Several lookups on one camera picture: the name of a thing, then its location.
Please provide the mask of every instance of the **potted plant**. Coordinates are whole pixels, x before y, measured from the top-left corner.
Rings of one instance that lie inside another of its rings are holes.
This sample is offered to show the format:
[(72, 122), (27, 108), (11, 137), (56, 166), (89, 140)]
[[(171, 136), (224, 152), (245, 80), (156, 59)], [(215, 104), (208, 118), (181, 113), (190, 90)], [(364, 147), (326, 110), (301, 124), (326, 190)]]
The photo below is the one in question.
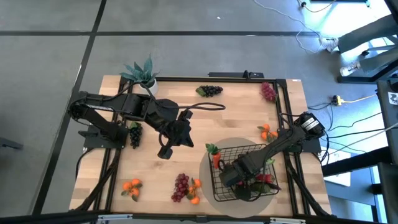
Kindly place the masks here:
[(132, 68), (130, 65), (125, 65), (125, 66), (126, 69), (131, 72), (131, 74), (122, 72), (120, 73), (120, 75), (134, 82), (140, 82), (140, 85), (138, 85), (139, 93), (148, 95), (148, 92), (144, 88), (144, 85), (148, 87), (149, 91), (153, 95), (157, 93), (158, 86), (155, 77), (159, 73), (157, 72), (152, 74), (152, 59), (150, 58), (150, 55), (149, 58), (145, 61), (144, 68), (138, 66), (136, 62), (134, 62), (134, 68)]
[(206, 144), (206, 150), (213, 156), (214, 168), (218, 169), (218, 161), (221, 159), (220, 150), (214, 144)]

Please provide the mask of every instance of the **concrete floor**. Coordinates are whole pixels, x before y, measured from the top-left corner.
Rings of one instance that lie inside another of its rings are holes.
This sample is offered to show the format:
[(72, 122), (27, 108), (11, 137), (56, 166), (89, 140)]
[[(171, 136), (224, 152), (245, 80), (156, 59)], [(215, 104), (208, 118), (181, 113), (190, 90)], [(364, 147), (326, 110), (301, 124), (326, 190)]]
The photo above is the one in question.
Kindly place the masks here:
[[(83, 30), (93, 27), (100, 0), (84, 1), (7, 1), (0, 0), (2, 30)], [(293, 0), (264, 1), (297, 19), (305, 21), (323, 35), (339, 36), (366, 25), (386, 14), (382, 0), (364, 4), (334, 4), (312, 14), (302, 11)], [(326, 4), (310, 4), (320, 9)], [(108, 1), (100, 31), (153, 30), (261, 30), (300, 31), (303, 27), (252, 1), (113, 0)], [(312, 50), (316, 37), (299, 37)], [(25, 145), (22, 151), (0, 150), (0, 216), (29, 213), (38, 181), (48, 159), (70, 90), (78, 72), (88, 37), (0, 37), (0, 136)], [(151, 53), (154, 70), (165, 76), (202, 76), (208, 72), (264, 72), (268, 78), (302, 79), (308, 105), (329, 101), (333, 95), (346, 100), (374, 94), (375, 85), (339, 84), (338, 70), (370, 46), (365, 43), (343, 55), (321, 51), (308, 54), (294, 36), (123, 36), (97, 37), (88, 61), (81, 89), (96, 93), (102, 76), (124, 71), (123, 63), (142, 63)], [(377, 98), (334, 108), (334, 126), (351, 124), (380, 111)], [(328, 113), (315, 114), (325, 126)], [(380, 116), (351, 129), (330, 135), (382, 127)], [(68, 210), (75, 178), (75, 163), (81, 154), (83, 126), (71, 122), (44, 206), (45, 213)], [(343, 144), (355, 138), (339, 139)], [(385, 136), (355, 145), (371, 150), (386, 144)], [(355, 217), (335, 209), (339, 217)]]

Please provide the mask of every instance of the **basket handle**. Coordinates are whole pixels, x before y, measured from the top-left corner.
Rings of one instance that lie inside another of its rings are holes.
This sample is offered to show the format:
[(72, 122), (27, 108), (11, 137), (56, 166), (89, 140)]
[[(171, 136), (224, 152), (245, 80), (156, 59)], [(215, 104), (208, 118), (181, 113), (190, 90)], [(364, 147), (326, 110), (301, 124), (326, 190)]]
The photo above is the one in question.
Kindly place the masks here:
[(218, 168), (219, 168), (219, 170), (224, 171), (224, 168), (225, 168), (225, 162), (224, 162), (224, 160), (220, 159), (220, 160), (218, 161)]

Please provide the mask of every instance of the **small orange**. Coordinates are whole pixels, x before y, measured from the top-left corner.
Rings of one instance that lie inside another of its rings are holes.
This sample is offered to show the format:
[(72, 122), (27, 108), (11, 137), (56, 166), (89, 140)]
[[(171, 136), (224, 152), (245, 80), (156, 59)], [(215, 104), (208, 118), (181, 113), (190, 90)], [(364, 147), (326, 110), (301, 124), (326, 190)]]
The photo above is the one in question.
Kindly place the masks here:
[(199, 202), (200, 202), (200, 198), (199, 198), (198, 196), (195, 196), (195, 197), (191, 200), (191, 203), (194, 204), (194, 205), (199, 204)]
[(137, 189), (137, 188), (131, 189), (130, 192), (129, 192), (129, 195), (130, 195), (130, 196), (134, 195), (134, 196), (138, 197), (138, 195), (139, 195), (139, 189)]
[(140, 184), (140, 183), (141, 183), (141, 180), (139, 180), (139, 179), (133, 179), (131, 181), (132, 186), (135, 186), (135, 185)]
[(130, 190), (132, 188), (131, 182), (125, 182), (123, 184), (123, 190)]
[(265, 132), (269, 132), (269, 125), (268, 124), (265, 124), (262, 127), (264, 128)]
[(271, 136), (273, 138), (277, 139), (278, 138), (278, 132), (276, 132), (276, 131), (271, 132)]
[(264, 140), (267, 140), (267, 133), (266, 133), (266, 132), (261, 133), (261, 137), (262, 137)]
[(201, 187), (201, 181), (200, 179), (195, 179), (195, 187)]

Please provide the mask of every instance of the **black wire basket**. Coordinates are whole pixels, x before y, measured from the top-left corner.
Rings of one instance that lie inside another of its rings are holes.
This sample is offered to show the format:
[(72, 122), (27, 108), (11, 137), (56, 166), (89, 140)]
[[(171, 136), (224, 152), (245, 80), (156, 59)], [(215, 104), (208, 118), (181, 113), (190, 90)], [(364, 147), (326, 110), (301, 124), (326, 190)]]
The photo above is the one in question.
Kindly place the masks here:
[[(247, 152), (260, 150), (266, 147), (266, 144), (256, 144), (250, 146), (239, 146), (239, 147), (229, 147), (224, 149), (219, 149), (221, 153), (221, 160), (225, 162), (225, 164), (231, 164), (235, 159), (238, 158), (241, 154), (246, 154)], [(211, 183), (213, 187), (213, 194), (214, 199), (217, 202), (227, 202), (231, 200), (238, 200), (235, 196), (234, 189), (235, 186), (232, 187), (225, 187), (222, 183), (220, 178), (218, 177), (221, 173), (220, 169), (215, 169), (212, 161), (212, 156), (208, 154), (209, 163), (210, 163), (210, 173), (211, 173)], [(278, 180), (276, 179), (274, 165), (266, 165), (266, 174), (271, 174), (275, 177), (273, 184), (278, 186)], [(248, 184), (254, 183), (256, 180), (249, 180)], [(262, 193), (260, 197), (268, 196), (268, 195), (275, 195), (279, 192), (279, 190), (271, 189), (270, 192)], [(251, 199), (254, 199), (258, 196), (258, 192), (251, 192)]]

